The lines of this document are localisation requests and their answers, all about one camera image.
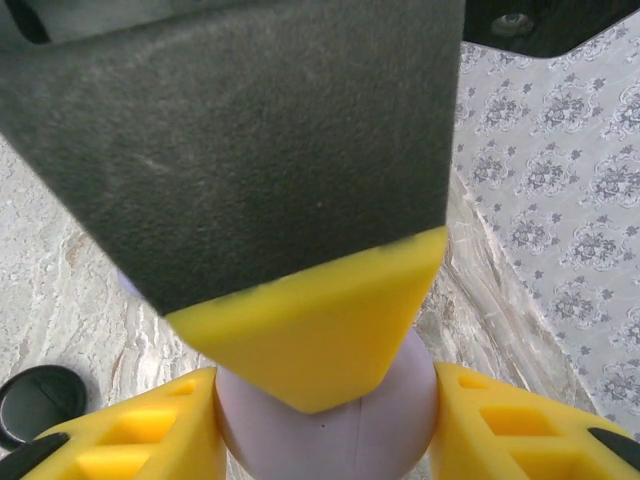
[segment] patterned fabric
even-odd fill
[[[454,166],[600,412],[640,439],[640,14],[538,60],[462,46]]]

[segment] black lens cap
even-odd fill
[[[14,450],[86,409],[87,387],[75,372],[57,365],[25,370],[0,388],[0,447]]]

